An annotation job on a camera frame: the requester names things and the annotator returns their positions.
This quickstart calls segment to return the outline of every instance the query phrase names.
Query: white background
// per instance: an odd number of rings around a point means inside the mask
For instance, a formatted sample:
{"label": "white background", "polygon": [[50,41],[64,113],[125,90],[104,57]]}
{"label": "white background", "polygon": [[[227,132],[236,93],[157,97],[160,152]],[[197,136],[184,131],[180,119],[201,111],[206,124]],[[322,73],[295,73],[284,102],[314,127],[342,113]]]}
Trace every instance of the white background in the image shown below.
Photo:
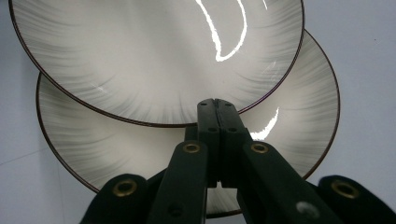
{"label": "white background", "polygon": [[[344,175],[396,210],[396,1],[305,0],[305,29],[337,75],[341,118],[308,179]],[[38,70],[0,0],[0,223],[78,223],[94,193],[56,160],[35,112]],[[206,223],[245,223],[242,216]]]}

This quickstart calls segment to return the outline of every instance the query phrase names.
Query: metal grommet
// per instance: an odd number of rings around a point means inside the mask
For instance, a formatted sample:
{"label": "metal grommet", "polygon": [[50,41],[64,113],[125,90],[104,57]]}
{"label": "metal grommet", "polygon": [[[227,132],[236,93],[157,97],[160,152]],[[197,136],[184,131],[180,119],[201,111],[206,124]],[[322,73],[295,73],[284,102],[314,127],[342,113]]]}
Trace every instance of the metal grommet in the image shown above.
{"label": "metal grommet", "polygon": [[253,143],[250,148],[257,153],[265,153],[269,150],[266,145],[261,143]]}
{"label": "metal grommet", "polygon": [[137,184],[132,179],[124,179],[117,183],[113,188],[113,194],[117,197],[125,197],[133,194],[137,189]]}
{"label": "metal grommet", "polygon": [[334,180],[332,182],[332,189],[339,195],[348,199],[356,199],[360,195],[359,191],[355,187],[342,180]]}
{"label": "metal grommet", "polygon": [[193,144],[193,143],[190,143],[190,144],[187,144],[187,145],[183,146],[183,151],[188,152],[188,153],[195,153],[195,152],[198,152],[200,149],[201,148],[200,148],[199,145],[196,145],[196,144]]}

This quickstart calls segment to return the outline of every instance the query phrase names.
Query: brushstroke glaze pattern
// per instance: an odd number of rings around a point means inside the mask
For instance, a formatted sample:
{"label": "brushstroke glaze pattern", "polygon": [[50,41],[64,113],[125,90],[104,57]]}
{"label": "brushstroke glaze pattern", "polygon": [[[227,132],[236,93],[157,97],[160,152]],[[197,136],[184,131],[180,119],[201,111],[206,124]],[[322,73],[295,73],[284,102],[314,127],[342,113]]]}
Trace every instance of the brushstroke glaze pattern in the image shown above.
{"label": "brushstroke glaze pattern", "polygon": [[116,119],[185,126],[207,98],[248,110],[303,38],[296,0],[10,0],[17,34],[70,97]]}
{"label": "brushstroke glaze pattern", "polygon": [[[273,145],[301,176],[307,177],[332,144],[339,109],[330,62],[305,33],[301,53],[284,83],[241,118],[255,139]],[[60,162],[95,191],[116,175],[150,178],[157,174],[184,138],[181,128],[133,125],[95,113],[43,76],[37,83],[37,112]],[[234,189],[210,189],[207,213],[234,214],[239,209],[235,195]]]}

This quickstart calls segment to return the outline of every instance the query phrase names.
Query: ceramic plate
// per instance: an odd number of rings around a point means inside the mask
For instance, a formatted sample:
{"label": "ceramic plate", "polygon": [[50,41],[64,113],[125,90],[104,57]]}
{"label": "ceramic plate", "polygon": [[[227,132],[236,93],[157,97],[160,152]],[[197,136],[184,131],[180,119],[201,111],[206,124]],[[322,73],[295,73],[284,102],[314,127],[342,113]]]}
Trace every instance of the ceramic plate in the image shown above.
{"label": "ceramic plate", "polygon": [[[116,175],[156,175],[184,137],[183,128],[134,125],[95,113],[43,76],[37,84],[37,111],[53,152],[94,191]],[[254,139],[273,145],[301,176],[314,171],[335,135],[339,94],[332,67],[310,35],[305,35],[283,84],[241,118]],[[238,209],[234,189],[208,191],[209,215],[232,214]]]}
{"label": "ceramic plate", "polygon": [[116,119],[196,122],[207,98],[244,111],[293,65],[301,0],[10,0],[26,51],[62,91]]}

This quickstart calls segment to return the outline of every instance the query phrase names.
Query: stacked plates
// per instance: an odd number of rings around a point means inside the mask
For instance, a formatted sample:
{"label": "stacked plates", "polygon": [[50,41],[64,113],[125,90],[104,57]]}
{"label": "stacked plates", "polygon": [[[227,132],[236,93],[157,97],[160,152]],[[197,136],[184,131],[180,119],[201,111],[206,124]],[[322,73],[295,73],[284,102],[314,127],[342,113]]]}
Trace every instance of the stacked plates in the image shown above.
{"label": "stacked plates", "polygon": [[[166,168],[207,98],[233,103],[252,137],[303,177],[332,143],[337,82],[304,30],[301,1],[12,0],[10,9],[41,72],[42,131],[94,191]],[[210,189],[207,213],[238,212],[235,194]]]}

